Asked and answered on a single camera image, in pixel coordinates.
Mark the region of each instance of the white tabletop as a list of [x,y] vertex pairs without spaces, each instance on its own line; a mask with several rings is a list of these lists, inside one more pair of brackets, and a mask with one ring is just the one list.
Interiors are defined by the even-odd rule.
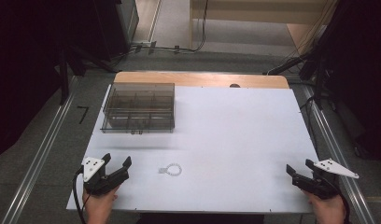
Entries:
[[[128,156],[130,178],[114,209],[139,212],[307,213],[286,164],[311,177],[317,160],[292,90],[176,87],[173,133],[102,133],[100,111],[85,157],[111,154],[109,175]],[[179,176],[159,174],[171,163]],[[170,171],[177,172],[176,167]],[[82,191],[78,179],[78,195]],[[73,195],[67,209],[76,209]]]

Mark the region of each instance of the human hand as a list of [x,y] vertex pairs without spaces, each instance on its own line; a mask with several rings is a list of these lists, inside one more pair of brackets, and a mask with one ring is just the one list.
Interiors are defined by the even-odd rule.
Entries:
[[113,202],[118,198],[115,193],[119,187],[117,186],[109,193],[100,196],[89,195],[85,189],[83,190],[82,199],[89,217],[88,224],[105,224],[108,222]]
[[346,216],[346,208],[339,195],[327,200],[302,190],[313,205],[318,224],[343,224]]

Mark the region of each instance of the transparent storage container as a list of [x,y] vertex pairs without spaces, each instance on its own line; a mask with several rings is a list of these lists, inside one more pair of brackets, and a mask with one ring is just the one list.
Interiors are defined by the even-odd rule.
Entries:
[[171,133],[174,83],[115,83],[104,106],[104,133]]

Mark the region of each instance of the white table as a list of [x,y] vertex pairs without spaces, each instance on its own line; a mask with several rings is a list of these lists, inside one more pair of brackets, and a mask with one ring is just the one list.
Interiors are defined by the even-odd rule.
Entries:
[[[308,213],[286,173],[311,176],[317,160],[292,90],[176,86],[173,133],[102,133],[102,110],[85,157],[111,154],[111,174],[131,156],[114,209],[182,213]],[[170,163],[179,176],[159,174]],[[82,191],[78,179],[78,196]],[[76,209],[71,195],[67,209]]]

